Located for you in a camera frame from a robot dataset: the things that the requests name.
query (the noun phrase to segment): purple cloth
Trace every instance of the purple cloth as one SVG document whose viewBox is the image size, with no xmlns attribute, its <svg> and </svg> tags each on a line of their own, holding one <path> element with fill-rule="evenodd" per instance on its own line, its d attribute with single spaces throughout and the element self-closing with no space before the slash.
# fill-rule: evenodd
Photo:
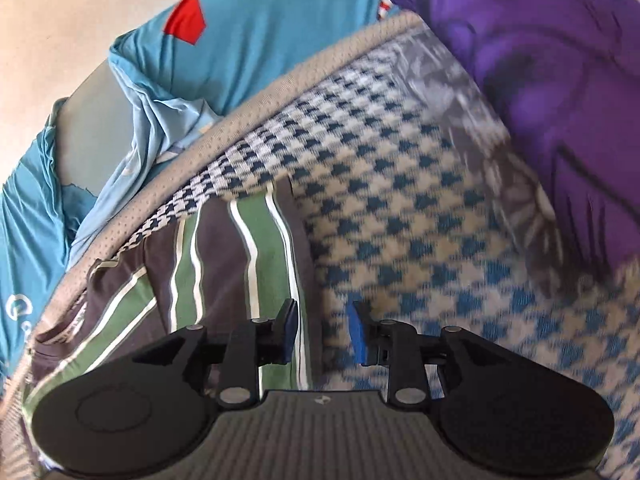
<svg viewBox="0 0 640 480">
<path fill-rule="evenodd" d="M 538 172 L 575 256 L 605 278 L 640 255 L 635 0 L 392 0 L 419 13 Z"/>
</svg>

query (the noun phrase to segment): gray ribbed surface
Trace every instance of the gray ribbed surface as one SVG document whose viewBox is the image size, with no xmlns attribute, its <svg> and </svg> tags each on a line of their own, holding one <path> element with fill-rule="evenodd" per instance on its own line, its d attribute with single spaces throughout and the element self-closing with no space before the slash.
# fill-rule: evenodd
<svg viewBox="0 0 640 480">
<path fill-rule="evenodd" d="M 194 453 L 145 480 L 504 478 L 461 460 L 426 416 L 388 409 L 377 392 L 271 392 L 254 410 L 220 416 Z"/>
</svg>

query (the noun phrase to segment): houndstooth fabric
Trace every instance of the houndstooth fabric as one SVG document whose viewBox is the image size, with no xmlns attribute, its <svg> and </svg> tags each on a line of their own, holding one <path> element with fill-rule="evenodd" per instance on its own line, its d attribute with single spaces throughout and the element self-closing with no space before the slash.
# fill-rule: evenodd
<svg viewBox="0 0 640 480">
<path fill-rule="evenodd" d="M 616 416 L 600 472 L 640 478 L 639 291 L 591 291 L 574 304 L 536 297 L 437 121 L 392 82 L 409 37 L 356 60 L 226 150 L 126 247 L 213 194 L 242 196 L 289 173 L 324 299 L 320 386 L 385 384 L 382 368 L 357 367 L 350 350 L 345 305 L 366 298 L 374 316 L 431 335 L 463 326 L 596 389 Z"/>
</svg>

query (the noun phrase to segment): striped fabric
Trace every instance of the striped fabric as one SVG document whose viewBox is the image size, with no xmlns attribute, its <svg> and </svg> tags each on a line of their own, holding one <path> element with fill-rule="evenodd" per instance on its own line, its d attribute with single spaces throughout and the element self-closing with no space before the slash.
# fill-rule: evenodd
<svg viewBox="0 0 640 480">
<path fill-rule="evenodd" d="M 249 264 L 246 286 L 251 317 L 276 317 L 287 298 L 298 302 L 298 326 L 292 363 L 261 367 L 260 389 L 310 387 L 305 295 L 296 270 L 293 239 L 275 200 L 272 183 L 266 193 L 229 205 L 231 217 L 244 240 Z"/>
<path fill-rule="evenodd" d="M 28 431 L 38 403 L 65 381 L 191 324 L 227 333 L 247 318 L 273 318 L 287 298 L 300 306 L 292 362 L 261 367 L 260 388 L 309 389 L 314 360 L 310 330 L 317 333 L 318 364 L 321 354 L 319 312 L 317 328 L 311 329 L 307 289 L 313 277 L 301 278 L 301 259 L 303 268 L 312 269 L 302 221 L 284 179 L 228 203 L 213 197 L 195 215 L 114 260 L 97 263 L 76 337 L 65 342 L 60 337 L 76 323 L 71 319 L 36 345 L 34 381 L 26 385 L 22 404 Z M 56 352 L 60 358 L 52 366 Z M 40 363 L 47 374 L 39 373 Z"/>
<path fill-rule="evenodd" d="M 31 425 L 33 411 L 46 394 L 105 362 L 155 307 L 156 297 L 146 275 L 146 267 L 140 267 L 107 304 L 89 337 L 68 358 L 62 359 L 52 374 L 26 392 L 22 412 L 27 425 Z"/>
</svg>

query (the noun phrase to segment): red patch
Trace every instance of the red patch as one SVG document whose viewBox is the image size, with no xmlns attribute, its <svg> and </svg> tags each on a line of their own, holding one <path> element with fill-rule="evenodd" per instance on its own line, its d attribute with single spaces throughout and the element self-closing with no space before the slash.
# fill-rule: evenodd
<svg viewBox="0 0 640 480">
<path fill-rule="evenodd" d="M 195 45 L 206 26 L 200 0 L 182 0 L 166 20 L 164 33 Z"/>
</svg>

